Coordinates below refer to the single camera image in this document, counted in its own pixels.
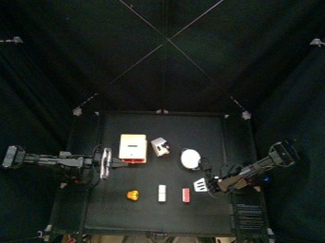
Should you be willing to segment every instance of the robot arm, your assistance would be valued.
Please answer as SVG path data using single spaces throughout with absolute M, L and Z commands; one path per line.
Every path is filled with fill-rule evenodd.
M 267 157 L 255 163 L 238 167 L 238 172 L 226 175 L 223 178 L 210 178 L 207 181 L 211 192 L 227 192 L 230 188 L 240 189 L 254 180 L 255 175 L 262 174 L 275 167 L 289 167 L 299 160 L 297 151 L 291 144 L 285 140 L 270 146 Z
M 120 167 L 127 164 L 112 158 L 111 148 L 103 151 L 96 149 L 92 156 L 72 155 L 69 152 L 60 151 L 57 156 L 26 154 L 20 146 L 9 146 L 2 160 L 2 168 L 16 169 L 30 164 L 48 166 L 63 172 L 63 182 L 87 183 L 92 179 L 92 171 L 99 172 L 100 179 L 108 178 L 109 167 Z

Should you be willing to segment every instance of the black fabric wall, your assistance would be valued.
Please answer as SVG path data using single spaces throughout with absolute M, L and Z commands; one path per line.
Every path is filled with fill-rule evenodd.
M 261 155 L 269 144 L 295 139 L 301 161 L 270 172 L 266 204 L 283 242 L 325 242 L 325 49 L 315 47 L 255 113 Z
M 9 145 L 28 153 L 64 149 L 72 111 L 18 46 L 0 51 L 0 158 Z M 0 242 L 35 237 L 51 214 L 57 182 L 51 171 L 0 170 Z
M 125 2 L 168 37 L 215 4 Z M 99 90 L 88 109 L 239 112 L 223 89 L 253 112 L 261 157 L 297 139 L 302 160 L 274 170 L 266 188 L 271 227 L 285 241 L 325 242 L 325 49 L 309 47 L 323 36 L 323 8 L 322 0 L 223 1 L 174 39 L 212 80 L 168 45 L 101 89 L 166 44 L 158 32 L 120 1 L 2 1 L 0 39 L 24 44 L 0 45 L 0 158 L 10 144 L 57 154 L 71 110 Z M 0 242 L 45 227 L 55 187 L 48 171 L 0 171 Z

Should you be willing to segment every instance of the red block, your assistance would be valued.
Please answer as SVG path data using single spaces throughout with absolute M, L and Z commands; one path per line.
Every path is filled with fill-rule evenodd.
M 183 202 L 190 203 L 188 188 L 183 188 Z

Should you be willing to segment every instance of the small box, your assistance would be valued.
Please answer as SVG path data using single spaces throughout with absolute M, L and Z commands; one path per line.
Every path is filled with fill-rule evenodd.
M 164 202 L 166 201 L 166 185 L 159 185 L 158 189 L 158 201 Z
M 163 138 L 156 138 L 155 140 L 151 140 L 151 145 L 158 157 L 170 153 L 168 144 Z
M 119 156 L 127 163 L 144 163 L 147 157 L 147 139 L 142 134 L 121 134 Z
M 183 202 L 190 203 L 188 188 L 183 188 Z

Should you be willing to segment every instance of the black tabletop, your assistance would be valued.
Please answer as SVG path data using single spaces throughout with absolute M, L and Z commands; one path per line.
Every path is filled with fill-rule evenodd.
M 84 232 L 231 234 L 228 196 L 219 194 L 212 197 L 208 193 L 194 192 L 192 182 L 204 173 L 186 169 L 180 155 L 184 148 L 196 150 L 200 157 L 211 162 L 215 175 L 226 163 L 254 160 L 246 121 L 240 117 L 228 119 L 216 115 L 104 113 L 99 118 L 91 115 L 75 124 L 69 151 L 89 152 L 96 143 L 101 143 L 111 147 L 116 158 L 120 134 L 146 135 L 147 162 L 111 169 L 108 179 L 91 190 Z M 160 158 L 150 143 L 159 137 L 167 140 L 171 148 L 170 154 Z M 158 201 L 160 184 L 166 185 L 166 202 Z M 182 201 L 183 188 L 190 189 L 190 203 Z M 139 191 L 137 201 L 125 197 L 127 192 L 133 190 Z

